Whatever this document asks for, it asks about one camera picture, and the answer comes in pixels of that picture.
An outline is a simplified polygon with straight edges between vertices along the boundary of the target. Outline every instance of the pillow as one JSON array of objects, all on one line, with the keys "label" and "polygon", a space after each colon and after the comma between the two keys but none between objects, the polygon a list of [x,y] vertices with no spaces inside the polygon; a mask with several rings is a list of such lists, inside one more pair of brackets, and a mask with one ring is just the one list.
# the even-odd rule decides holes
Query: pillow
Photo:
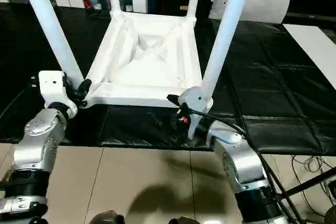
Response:
[{"label": "pillow", "polygon": [[[240,20],[281,23],[290,0],[246,0]],[[214,0],[209,18],[221,19],[227,0]]]}]

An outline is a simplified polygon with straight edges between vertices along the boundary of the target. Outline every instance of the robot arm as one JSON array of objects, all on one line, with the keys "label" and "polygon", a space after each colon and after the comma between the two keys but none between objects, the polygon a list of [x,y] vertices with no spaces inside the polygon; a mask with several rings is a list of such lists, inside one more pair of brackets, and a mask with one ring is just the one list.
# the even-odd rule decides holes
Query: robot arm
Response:
[{"label": "robot arm", "polygon": [[188,123],[189,138],[206,141],[206,146],[213,148],[223,162],[243,223],[287,224],[274,200],[260,157],[248,144],[243,131],[213,118],[209,120],[211,116],[203,117],[212,100],[206,103],[199,87],[192,87],[179,97],[169,95],[168,99],[180,106],[179,121]]},{"label": "robot arm", "polygon": [[26,124],[24,137],[16,146],[5,198],[0,200],[2,223],[47,223],[41,217],[48,208],[49,176],[57,147],[65,137],[67,121],[77,113],[77,107],[66,95],[62,72],[43,71],[39,82],[46,109]]}]

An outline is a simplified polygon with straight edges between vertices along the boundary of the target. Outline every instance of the black tablecloth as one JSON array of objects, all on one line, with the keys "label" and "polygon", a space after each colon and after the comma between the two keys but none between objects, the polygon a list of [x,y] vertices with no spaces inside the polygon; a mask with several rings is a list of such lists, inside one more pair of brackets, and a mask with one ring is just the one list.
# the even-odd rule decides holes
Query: black tablecloth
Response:
[{"label": "black tablecloth", "polygon": [[[109,24],[108,16],[57,8],[84,75]],[[195,27],[202,73],[218,21]],[[43,107],[30,77],[59,66],[29,6],[0,4],[0,142],[16,143],[25,123]],[[336,93],[282,25],[240,22],[213,95],[211,113],[234,122],[263,153],[336,154]],[[169,125],[175,109],[96,105],[71,120],[63,144],[134,148],[207,149],[191,146]]]}]

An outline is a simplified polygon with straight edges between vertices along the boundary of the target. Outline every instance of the beige floor tile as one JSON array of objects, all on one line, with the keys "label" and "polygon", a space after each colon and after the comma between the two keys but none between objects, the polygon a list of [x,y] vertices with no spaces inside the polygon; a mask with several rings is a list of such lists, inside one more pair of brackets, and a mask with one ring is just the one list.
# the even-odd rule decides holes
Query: beige floor tile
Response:
[{"label": "beige floor tile", "polygon": [[12,163],[13,163],[13,155],[14,155],[14,150],[15,150],[15,144],[11,145],[8,150],[6,155],[4,155],[4,159],[1,162],[0,166],[0,178],[4,178],[6,175],[7,171],[10,169]]},{"label": "beige floor tile", "polygon": [[188,151],[105,148],[94,186],[86,223],[107,210],[127,224],[194,217]]},{"label": "beige floor tile", "polygon": [[0,167],[5,160],[7,153],[11,150],[11,144],[0,144]]},{"label": "beige floor tile", "polygon": [[221,160],[213,152],[191,152],[196,220],[241,223],[235,196]]},{"label": "beige floor tile", "polygon": [[[296,160],[303,162],[307,158],[308,156],[297,156]],[[277,171],[278,177],[285,189],[290,189],[298,185],[292,171],[290,155],[269,155],[266,160],[269,165],[274,169],[274,171]],[[294,168],[301,183],[319,175],[318,172],[310,173],[306,171],[303,165],[296,162],[294,162]],[[307,189],[305,191],[305,195],[309,204],[321,214],[325,214],[325,212],[332,206],[327,196],[323,193],[320,185],[316,185],[310,189]],[[315,221],[323,221],[323,218],[317,216],[309,209],[303,199],[302,194],[296,194],[292,196],[291,199],[298,208],[303,218],[308,218]]]},{"label": "beige floor tile", "polygon": [[65,147],[57,152],[47,198],[49,224],[83,224],[103,148]]}]

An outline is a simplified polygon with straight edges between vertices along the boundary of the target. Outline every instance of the wire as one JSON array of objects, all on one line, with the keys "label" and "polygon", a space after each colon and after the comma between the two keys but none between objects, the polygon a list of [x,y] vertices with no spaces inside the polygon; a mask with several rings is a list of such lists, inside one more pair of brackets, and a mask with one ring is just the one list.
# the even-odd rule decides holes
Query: wire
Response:
[{"label": "wire", "polygon": [[218,120],[218,121],[220,121],[222,123],[225,123],[228,126],[234,128],[240,135],[244,136],[248,140],[248,136],[245,133],[245,131],[242,128],[240,128],[239,126],[237,126],[236,124],[225,122],[223,119],[221,119],[221,118],[219,118],[217,116],[210,115],[210,114],[207,114],[207,113],[203,113],[201,111],[196,111],[196,110],[189,109],[189,113],[190,114],[201,115],[201,116],[204,116],[205,118],[211,118],[211,119],[214,119],[214,120]]},{"label": "wire", "polygon": [[[323,157],[320,156],[311,156],[309,158],[307,158],[305,161],[299,161],[297,159],[295,159],[295,156],[293,157],[293,160],[299,164],[302,164],[304,169],[310,173],[316,173],[316,172],[320,172],[321,174],[324,172],[323,171],[323,164],[327,165],[329,168],[333,168],[330,164],[328,164]],[[316,169],[311,168],[311,165],[314,163],[314,161],[317,162],[318,167]],[[324,180],[323,182],[320,183],[320,187],[322,189],[322,191],[324,192],[324,194],[328,197],[328,199],[330,200],[330,203],[332,205],[335,205],[335,200],[333,199],[333,197],[330,194],[330,191],[328,189],[328,185],[326,180]]]},{"label": "wire", "polygon": [[[298,177],[298,174],[296,173],[295,168],[294,168],[295,157],[296,157],[296,155],[292,156],[291,166],[292,166],[292,170],[293,170],[293,173],[294,173],[294,175],[295,175],[295,178],[296,178],[297,182],[299,183],[299,185],[301,185],[301,181],[300,181],[300,179],[299,179],[299,177]],[[308,202],[308,200],[307,200],[307,197],[306,197],[306,195],[305,195],[305,191],[302,191],[301,193],[302,193],[302,195],[303,195],[303,199],[304,199],[304,201],[306,202],[306,204],[307,204],[307,206],[309,207],[309,209],[310,209],[312,212],[314,212],[316,215],[321,216],[321,217],[324,217],[323,214],[317,212],[317,211],[316,211],[316,210],[309,204],[309,202]]]}]

